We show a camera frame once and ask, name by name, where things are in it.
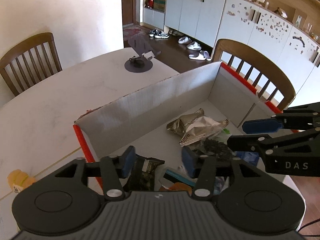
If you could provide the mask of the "blue white snack packet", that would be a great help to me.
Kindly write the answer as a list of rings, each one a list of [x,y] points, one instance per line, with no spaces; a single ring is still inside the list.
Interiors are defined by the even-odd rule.
[[[257,166],[259,162],[259,154],[255,152],[236,151],[235,156],[253,166]]]

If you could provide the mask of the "black snack packet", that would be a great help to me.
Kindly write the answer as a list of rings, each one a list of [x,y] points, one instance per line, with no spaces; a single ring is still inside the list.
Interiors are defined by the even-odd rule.
[[[165,163],[164,160],[136,155],[137,159],[130,176],[123,186],[125,192],[154,191],[155,172],[157,167]]]

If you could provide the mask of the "chicken breast snack packet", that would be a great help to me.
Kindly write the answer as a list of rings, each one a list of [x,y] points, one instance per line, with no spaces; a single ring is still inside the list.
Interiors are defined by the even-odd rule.
[[[186,191],[190,196],[196,184],[196,179],[170,167],[163,169],[158,181],[168,191]]]

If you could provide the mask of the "clear bag dark contents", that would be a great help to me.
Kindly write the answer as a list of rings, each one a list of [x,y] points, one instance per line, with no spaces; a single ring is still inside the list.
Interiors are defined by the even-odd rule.
[[[234,158],[232,151],[223,142],[208,139],[201,140],[195,146],[193,152],[198,155],[207,155],[216,158],[218,161],[229,161]]]

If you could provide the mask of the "silver foil snack packet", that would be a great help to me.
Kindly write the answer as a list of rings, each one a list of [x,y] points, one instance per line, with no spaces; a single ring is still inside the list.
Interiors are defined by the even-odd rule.
[[[202,108],[192,114],[182,115],[167,124],[167,130],[181,137],[181,147],[194,144],[218,135],[229,124],[229,120],[215,121],[204,114]]]

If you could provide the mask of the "yellow pig toy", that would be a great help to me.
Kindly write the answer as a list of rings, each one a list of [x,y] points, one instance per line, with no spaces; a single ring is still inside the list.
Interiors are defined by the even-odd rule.
[[[20,193],[24,189],[36,182],[34,177],[30,177],[26,172],[21,170],[12,171],[8,177],[8,184],[14,193]]]

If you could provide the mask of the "tissue paper pack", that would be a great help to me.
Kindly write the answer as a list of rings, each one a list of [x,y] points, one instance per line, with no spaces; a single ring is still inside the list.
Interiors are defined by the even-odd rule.
[[[229,138],[231,135],[232,135],[231,132],[230,132],[228,129],[224,128],[224,129],[216,136],[216,138],[217,138],[217,140],[220,140],[220,141],[227,141],[228,138]]]

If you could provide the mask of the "red cardboard box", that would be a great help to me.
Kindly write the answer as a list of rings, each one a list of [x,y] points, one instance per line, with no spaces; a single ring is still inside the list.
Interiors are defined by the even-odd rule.
[[[139,155],[163,159],[168,166],[177,167],[181,164],[180,139],[166,126],[200,108],[216,121],[228,119],[232,134],[241,134],[246,120],[279,113],[226,64],[214,62],[96,108],[76,120],[73,128],[90,163],[120,155],[132,145]]]

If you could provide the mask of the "right wooden chair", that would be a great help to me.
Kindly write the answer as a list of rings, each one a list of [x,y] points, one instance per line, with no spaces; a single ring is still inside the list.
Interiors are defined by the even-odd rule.
[[[271,60],[238,41],[218,40],[213,60],[222,61],[223,53],[231,57],[222,66],[260,100],[278,111],[284,110],[296,97],[289,78]]]

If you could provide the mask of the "wooden chair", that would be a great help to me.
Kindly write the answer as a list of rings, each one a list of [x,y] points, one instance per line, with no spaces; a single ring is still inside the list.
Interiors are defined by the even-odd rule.
[[[14,96],[62,71],[53,33],[36,34],[1,58],[1,77]]]
[[[231,57],[222,66],[260,100],[278,111],[284,110],[296,97],[289,78],[271,60],[238,41],[218,40],[213,60],[222,61],[223,53]]]

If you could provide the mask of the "phone stand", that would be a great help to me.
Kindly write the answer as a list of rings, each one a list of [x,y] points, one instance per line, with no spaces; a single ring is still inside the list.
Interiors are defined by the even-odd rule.
[[[138,54],[129,58],[124,67],[127,71],[132,73],[144,73],[149,71],[153,67],[153,58],[158,56],[161,51],[149,44],[144,38],[137,36],[128,41],[130,47]]]

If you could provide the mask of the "far wooden chair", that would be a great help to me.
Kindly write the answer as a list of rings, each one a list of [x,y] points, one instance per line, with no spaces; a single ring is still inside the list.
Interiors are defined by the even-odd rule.
[[[14,96],[62,71],[53,33],[36,34],[1,58],[1,77]]]

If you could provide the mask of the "brown door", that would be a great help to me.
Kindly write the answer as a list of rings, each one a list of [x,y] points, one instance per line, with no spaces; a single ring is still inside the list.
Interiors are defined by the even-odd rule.
[[[127,27],[136,22],[136,0],[121,0],[122,22]]]

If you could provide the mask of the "white wall cabinets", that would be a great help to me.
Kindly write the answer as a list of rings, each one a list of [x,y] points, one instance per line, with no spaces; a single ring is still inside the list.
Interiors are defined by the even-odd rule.
[[[165,0],[165,28],[215,48],[221,39],[240,42],[262,53],[289,78],[294,105],[319,100],[317,0]]]

